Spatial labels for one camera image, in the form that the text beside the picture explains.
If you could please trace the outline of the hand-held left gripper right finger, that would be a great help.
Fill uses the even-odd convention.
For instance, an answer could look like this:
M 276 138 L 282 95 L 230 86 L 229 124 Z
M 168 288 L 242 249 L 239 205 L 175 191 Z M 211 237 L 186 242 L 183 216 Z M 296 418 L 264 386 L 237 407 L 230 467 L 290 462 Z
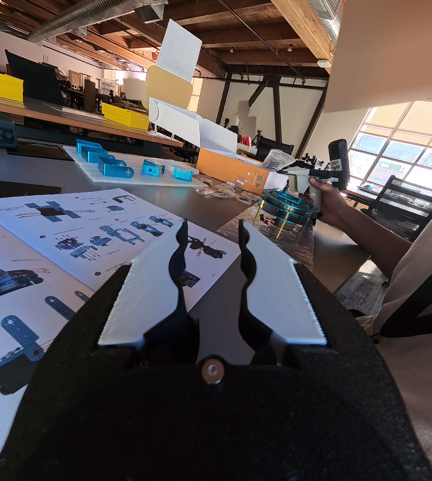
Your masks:
M 327 340 L 298 277 L 296 264 L 255 229 L 239 221 L 242 290 L 239 331 L 270 363 L 290 365 L 290 346 L 326 349 Z

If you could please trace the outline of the pile of labelled screw bags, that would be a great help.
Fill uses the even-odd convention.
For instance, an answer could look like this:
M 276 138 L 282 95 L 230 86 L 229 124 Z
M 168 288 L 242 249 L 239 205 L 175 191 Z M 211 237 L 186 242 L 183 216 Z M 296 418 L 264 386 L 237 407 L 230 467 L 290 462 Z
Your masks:
M 231 183 L 224 183 L 209 177 L 201 177 L 199 180 L 204 186 L 197 188 L 196 192 L 207 199 L 213 197 L 234 199 L 246 205 L 251 205 L 252 202 L 260 200 L 258 195 L 235 187 Z

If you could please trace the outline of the small blue U bracket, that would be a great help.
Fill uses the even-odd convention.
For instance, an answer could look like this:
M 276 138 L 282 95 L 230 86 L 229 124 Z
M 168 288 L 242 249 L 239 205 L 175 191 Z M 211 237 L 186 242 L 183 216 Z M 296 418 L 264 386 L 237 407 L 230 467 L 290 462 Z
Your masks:
M 294 204 L 294 205 L 304 205 L 306 204 L 304 198 L 300 198 L 299 194 L 296 193 L 297 195 L 292 195 L 288 190 L 281 190 L 278 193 L 278 198 L 280 199 L 281 202 L 287 203 L 287 204 Z

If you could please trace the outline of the grey desk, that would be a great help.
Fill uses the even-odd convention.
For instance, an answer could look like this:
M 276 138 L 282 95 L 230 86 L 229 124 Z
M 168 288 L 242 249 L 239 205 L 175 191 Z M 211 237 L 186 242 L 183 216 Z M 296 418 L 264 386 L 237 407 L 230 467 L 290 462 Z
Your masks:
M 94 184 L 70 161 L 13 156 L 0 152 L 0 181 L 61 187 L 61 193 L 96 191 L 121 187 L 179 217 L 187 218 L 216 232 L 246 206 L 237 201 L 212 198 L 204 200 L 193 188 L 124 186 Z M 314 228 L 313 274 L 334 293 L 351 278 L 369 254 L 346 234 L 320 221 Z M 200 321 L 198 359 L 217 354 L 231 364 L 248 364 L 254 351 L 243 341 L 238 330 L 240 293 L 245 276 L 240 257 L 195 304 L 189 314 Z

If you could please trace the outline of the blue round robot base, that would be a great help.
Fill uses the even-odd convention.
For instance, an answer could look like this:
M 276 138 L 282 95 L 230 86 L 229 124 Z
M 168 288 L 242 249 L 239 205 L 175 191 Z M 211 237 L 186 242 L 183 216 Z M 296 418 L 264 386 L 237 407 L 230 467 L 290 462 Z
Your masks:
M 272 215 L 276 222 L 276 226 L 279 227 L 275 240 L 280 237 L 283 229 L 293 231 L 296 225 L 313 225 L 314 220 L 317 218 L 317 214 L 320 212 L 320 209 L 317 206 L 308 203 L 307 201 L 304 205 L 294 205 L 281 202 L 278 198 L 279 191 L 281 190 L 263 189 L 260 196 L 261 201 L 258 202 L 259 208 L 253 221 L 253 224 L 255 224 L 262 211 Z

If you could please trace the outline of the orange cardboard box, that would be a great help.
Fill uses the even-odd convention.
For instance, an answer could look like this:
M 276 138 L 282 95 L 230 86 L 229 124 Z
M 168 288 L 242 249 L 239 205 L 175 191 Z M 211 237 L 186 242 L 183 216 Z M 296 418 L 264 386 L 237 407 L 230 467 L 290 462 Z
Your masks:
M 197 169 L 202 174 L 235 182 L 258 195 L 263 189 L 284 188 L 288 176 L 236 154 L 235 133 L 185 109 L 200 49 L 200 39 L 169 21 L 156 64 L 147 71 L 145 105 L 149 121 L 199 147 Z

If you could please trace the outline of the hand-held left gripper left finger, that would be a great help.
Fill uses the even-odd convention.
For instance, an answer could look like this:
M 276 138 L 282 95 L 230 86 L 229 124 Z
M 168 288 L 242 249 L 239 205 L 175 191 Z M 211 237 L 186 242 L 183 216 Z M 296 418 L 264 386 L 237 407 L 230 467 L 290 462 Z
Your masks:
M 187 234 L 187 220 L 179 221 L 133 259 L 99 346 L 141 348 L 144 335 L 177 309 Z

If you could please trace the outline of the black upright panel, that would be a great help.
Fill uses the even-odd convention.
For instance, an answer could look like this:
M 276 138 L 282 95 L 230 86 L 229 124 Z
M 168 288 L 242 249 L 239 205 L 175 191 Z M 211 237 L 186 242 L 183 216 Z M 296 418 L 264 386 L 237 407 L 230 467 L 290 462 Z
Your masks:
M 5 50 L 10 75 L 23 80 L 23 95 L 32 99 L 64 106 L 55 69 L 30 61 Z

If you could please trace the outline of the person's right forearm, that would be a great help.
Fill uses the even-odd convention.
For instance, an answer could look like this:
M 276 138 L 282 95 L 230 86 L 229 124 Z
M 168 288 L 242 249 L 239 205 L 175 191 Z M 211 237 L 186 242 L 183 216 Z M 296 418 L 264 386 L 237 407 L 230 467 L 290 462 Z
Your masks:
M 332 218 L 325 213 L 321 219 L 345 232 L 357 245 L 366 250 L 388 279 L 391 279 L 397 264 L 412 246 L 406 239 L 350 206 L 346 206 Z

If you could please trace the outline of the white foam sheet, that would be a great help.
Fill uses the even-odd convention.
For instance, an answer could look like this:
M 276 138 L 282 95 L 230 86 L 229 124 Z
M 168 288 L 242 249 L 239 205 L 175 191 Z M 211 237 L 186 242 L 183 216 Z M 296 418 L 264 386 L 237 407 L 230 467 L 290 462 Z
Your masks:
M 131 178 L 122 177 L 111 177 L 104 176 L 98 169 L 98 165 L 94 163 L 89 163 L 82 158 L 82 156 L 77 152 L 76 147 L 64 146 L 63 149 L 66 153 L 78 164 L 80 169 L 89 177 L 93 183 L 111 183 L 111 184 L 121 184 L 121 185 L 159 185 L 167 187 L 191 187 L 191 188 L 201 188 L 206 185 L 203 184 L 196 178 L 199 174 L 199 170 L 190 166 L 190 164 L 174 161 L 171 159 L 156 159 L 151 157 L 114 153 L 116 159 L 125 161 L 128 167 L 134 170 L 134 175 Z M 147 176 L 141 174 L 142 163 L 144 159 L 158 161 L 165 165 L 165 173 L 160 174 L 159 177 Z M 179 169 L 193 172 L 193 179 L 191 182 L 184 181 L 182 179 L 173 178 L 172 172 L 173 168 L 176 166 Z

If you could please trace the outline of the large clear plastic bag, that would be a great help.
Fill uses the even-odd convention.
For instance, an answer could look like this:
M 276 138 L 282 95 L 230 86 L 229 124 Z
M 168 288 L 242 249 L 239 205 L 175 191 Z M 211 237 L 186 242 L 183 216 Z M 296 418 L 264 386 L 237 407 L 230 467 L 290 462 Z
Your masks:
M 238 224 L 239 219 L 243 219 L 252 223 L 255 219 L 258 206 L 254 205 L 244 210 L 234 219 L 228 221 L 221 226 L 217 233 L 223 234 L 231 241 L 238 242 Z M 284 229 L 278 239 L 275 239 L 279 227 L 271 224 L 272 215 L 262 212 L 265 221 L 257 220 L 255 228 L 283 250 L 287 255 L 291 256 L 296 262 L 305 265 L 310 271 L 314 268 L 313 263 L 313 247 L 314 232 L 312 226 L 297 225 L 292 231 Z

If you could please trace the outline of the silver ceiling duct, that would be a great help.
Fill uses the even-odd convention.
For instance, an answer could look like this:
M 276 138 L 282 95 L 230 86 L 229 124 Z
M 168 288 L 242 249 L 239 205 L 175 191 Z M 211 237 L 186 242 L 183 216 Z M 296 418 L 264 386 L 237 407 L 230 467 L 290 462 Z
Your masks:
M 150 5 L 162 19 L 166 1 L 82 1 L 65 9 L 31 33 L 27 40 L 40 43 L 76 29 L 128 15 Z

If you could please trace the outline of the large paned window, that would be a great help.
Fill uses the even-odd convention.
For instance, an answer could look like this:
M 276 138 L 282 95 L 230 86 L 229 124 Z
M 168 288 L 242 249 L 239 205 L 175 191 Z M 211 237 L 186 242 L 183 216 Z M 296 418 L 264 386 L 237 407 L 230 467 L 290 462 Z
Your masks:
M 348 153 L 352 188 L 378 193 L 395 175 L 432 189 L 432 100 L 371 108 Z

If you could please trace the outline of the bubble wrap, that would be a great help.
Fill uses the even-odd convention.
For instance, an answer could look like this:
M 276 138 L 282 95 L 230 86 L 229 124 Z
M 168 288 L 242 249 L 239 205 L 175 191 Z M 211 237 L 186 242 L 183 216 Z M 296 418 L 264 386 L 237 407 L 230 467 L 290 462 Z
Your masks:
M 296 159 L 290 154 L 285 153 L 282 150 L 271 149 L 265 160 L 262 162 L 261 168 L 280 171 L 293 164 L 295 160 Z

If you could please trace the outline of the person's right hand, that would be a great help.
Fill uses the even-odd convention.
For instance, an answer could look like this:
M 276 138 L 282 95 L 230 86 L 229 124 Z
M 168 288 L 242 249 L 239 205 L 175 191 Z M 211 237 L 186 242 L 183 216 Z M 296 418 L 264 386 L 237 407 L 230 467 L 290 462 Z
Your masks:
M 337 228 L 343 227 L 343 215 L 350 206 L 347 205 L 339 190 L 315 177 L 309 177 L 308 180 L 311 186 L 321 192 L 320 220 Z

